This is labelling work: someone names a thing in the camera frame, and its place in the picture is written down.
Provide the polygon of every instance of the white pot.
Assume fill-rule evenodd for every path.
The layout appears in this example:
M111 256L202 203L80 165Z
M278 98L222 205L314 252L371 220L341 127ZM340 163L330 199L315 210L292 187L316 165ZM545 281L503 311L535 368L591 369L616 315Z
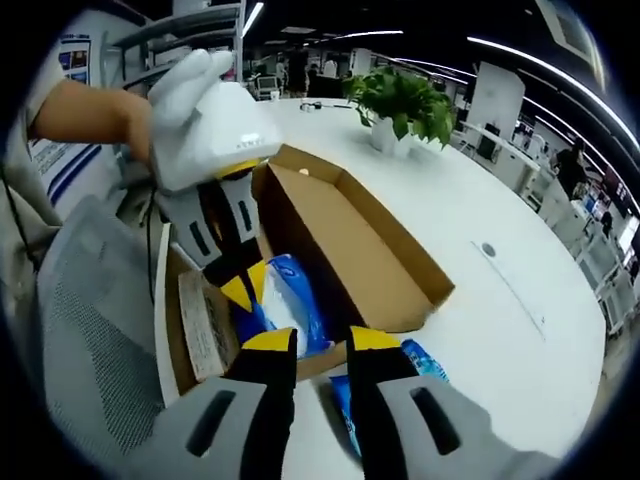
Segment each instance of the white pot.
M393 132L391 117L380 118L376 115L371 127L371 143L373 148L381 151L384 155L405 158L413 146L413 136L409 132L401 140L398 140Z

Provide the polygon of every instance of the round table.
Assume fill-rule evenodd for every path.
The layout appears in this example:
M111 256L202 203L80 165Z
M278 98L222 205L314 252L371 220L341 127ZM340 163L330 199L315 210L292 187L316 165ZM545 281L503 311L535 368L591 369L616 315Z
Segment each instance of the round table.
M416 142L408 158L386 158L355 110L305 112L300 103L262 105L287 144L347 169L456 285L422 329L399 337L432 354L451 384L490 413L503 440L563 456L591 412L605 343L605 320L569 252L524 201L454 148ZM327 418L321 382L295 390L284 478L360 479Z

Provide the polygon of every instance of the open cardboard box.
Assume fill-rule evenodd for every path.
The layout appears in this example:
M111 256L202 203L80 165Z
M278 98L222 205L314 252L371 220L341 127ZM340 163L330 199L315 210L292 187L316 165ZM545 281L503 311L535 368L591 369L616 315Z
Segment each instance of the open cardboard box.
M453 291L453 283L431 256L342 168L285 145L256 168L252 187L264 232L259 240L263 257L290 253L299 260L336 342L321 355L299 360L298 380L346 361L344 339L350 325L416 330ZM181 395L197 384L178 294L178 275L188 269L169 251L166 328ZM215 298L216 318L232 325L228 300Z

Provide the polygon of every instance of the shelf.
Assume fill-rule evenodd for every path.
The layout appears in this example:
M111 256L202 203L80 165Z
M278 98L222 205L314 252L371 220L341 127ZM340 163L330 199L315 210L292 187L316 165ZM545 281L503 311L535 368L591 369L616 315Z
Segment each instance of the shelf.
M167 52L169 50L173 50L174 48L182 47L184 45L189 45L193 41L197 40L207 40L211 39L220 39L220 38L231 38L235 34L235 28L223 28L220 30L214 30L211 32L205 33L197 33L196 35L190 35L188 37L179 38L177 40L171 40L169 42L158 42L157 45L152 46L149 51L155 54L159 54L162 52Z
M216 23L234 22L238 18L240 11L241 3L229 3L226 5L215 5L186 15L163 18L140 28L131 35L121 38L113 45L127 50L147 40L158 38L168 33L175 33L190 28L205 27Z
M165 65L160 65L159 67L152 68L151 70L147 70L137 77L127 79L120 85L120 88L127 90L128 88L133 87L139 83L144 83L147 80L151 80L155 77L164 75L171 67L173 67L177 62L169 62Z

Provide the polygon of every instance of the green plant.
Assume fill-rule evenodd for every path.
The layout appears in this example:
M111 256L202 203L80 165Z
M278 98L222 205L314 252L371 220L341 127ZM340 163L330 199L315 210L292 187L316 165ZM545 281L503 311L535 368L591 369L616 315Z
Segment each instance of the green plant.
M344 83L347 98L358 105L364 126L371 126L370 113L374 112L380 118L391 117L398 140L411 128L420 140L437 138L442 148L449 143L455 123L451 101L427 79L385 67Z

